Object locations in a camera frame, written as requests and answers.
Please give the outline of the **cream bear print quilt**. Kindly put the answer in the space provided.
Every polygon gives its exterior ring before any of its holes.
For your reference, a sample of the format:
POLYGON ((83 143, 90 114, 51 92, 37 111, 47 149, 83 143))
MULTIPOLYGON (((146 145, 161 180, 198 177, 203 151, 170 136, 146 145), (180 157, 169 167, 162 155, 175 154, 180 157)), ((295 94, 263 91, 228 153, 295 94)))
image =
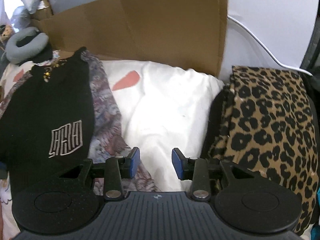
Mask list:
MULTIPOLYGON (((121 113, 121 135, 131 150, 138 147, 142 154, 136 177, 124 181, 125 189, 181 190, 170 163, 171 150, 178 147, 200 154, 209 109, 223 82, 192 69, 151 61, 101 62, 121 113)), ((24 74, 33 66, 38 65, 25 63, 24 74)), ((7 87, 5 97, 12 87, 7 87)), ((15 202, 8 176, 1 180, 1 239, 19 233, 11 210, 15 202)))

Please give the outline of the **leopard print garment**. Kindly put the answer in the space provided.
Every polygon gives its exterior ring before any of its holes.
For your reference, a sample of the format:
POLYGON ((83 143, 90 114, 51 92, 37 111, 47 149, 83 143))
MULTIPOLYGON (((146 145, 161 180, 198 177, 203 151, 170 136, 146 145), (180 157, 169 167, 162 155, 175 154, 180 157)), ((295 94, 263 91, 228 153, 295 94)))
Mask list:
POLYGON ((295 232, 314 223, 319 188, 318 132, 297 72, 234 66, 212 101, 201 157, 228 159, 294 192, 302 202, 295 232))

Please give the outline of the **black cloth under neck pillow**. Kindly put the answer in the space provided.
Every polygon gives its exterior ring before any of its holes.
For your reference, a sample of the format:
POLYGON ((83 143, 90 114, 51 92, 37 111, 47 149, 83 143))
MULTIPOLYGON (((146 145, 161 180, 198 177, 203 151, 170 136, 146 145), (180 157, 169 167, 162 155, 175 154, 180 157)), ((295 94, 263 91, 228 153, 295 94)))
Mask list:
MULTIPOLYGON (((22 46, 25 46, 26 44, 29 44, 36 36, 37 35, 26 36, 24 39, 17 42, 17 46, 22 47, 22 46)), ((18 65, 21 66, 22 64, 28 61, 33 61, 33 63, 39 64, 43 61, 51 60, 52 58, 53 58, 53 50, 52 50, 51 44, 48 42, 47 45, 43 49, 41 49, 41 51, 37 55, 30 57, 26 60, 23 60, 18 65)))

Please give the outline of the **grey neck pillow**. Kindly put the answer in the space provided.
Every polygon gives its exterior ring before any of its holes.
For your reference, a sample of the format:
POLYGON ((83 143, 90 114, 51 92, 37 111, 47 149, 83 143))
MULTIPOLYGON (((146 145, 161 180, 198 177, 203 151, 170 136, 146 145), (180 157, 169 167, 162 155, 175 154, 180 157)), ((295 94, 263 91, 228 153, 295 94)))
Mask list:
POLYGON ((38 55, 48 43, 49 37, 46 33, 40 32, 36 27, 27 27, 9 38, 5 54, 11 63, 18 64, 38 55), (18 43, 27 37, 33 38, 25 45, 18 46, 18 43))

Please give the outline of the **brown cardboard box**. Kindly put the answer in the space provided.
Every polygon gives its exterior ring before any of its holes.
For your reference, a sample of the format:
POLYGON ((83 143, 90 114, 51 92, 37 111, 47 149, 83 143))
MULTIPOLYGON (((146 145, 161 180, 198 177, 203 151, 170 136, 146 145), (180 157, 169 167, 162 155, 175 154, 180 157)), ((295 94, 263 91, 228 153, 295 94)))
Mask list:
POLYGON ((153 61, 213 76, 221 70, 228 0, 97 0, 36 22, 51 45, 104 60, 153 61))

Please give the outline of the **black bear pattern garment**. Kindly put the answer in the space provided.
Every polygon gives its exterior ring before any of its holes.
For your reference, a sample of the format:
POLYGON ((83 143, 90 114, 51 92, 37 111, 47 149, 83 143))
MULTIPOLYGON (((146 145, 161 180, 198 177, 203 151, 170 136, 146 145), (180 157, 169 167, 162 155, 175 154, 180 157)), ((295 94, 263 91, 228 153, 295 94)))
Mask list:
POLYGON ((85 47, 33 66, 1 103, 1 162, 13 196, 79 160, 130 152, 103 64, 85 47))

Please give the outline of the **small plush bear toy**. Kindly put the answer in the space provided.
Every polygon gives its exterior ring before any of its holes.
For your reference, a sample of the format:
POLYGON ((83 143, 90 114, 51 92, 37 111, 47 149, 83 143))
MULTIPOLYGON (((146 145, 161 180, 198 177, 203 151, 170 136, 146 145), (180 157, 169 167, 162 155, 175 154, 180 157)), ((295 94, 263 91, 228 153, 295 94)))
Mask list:
POLYGON ((1 39, 1 43, 3 45, 6 45, 7 41, 9 40, 9 38, 12 37, 12 35, 14 35, 15 31, 13 29, 13 27, 9 24, 2 24, 0 26, 0 39, 1 39))

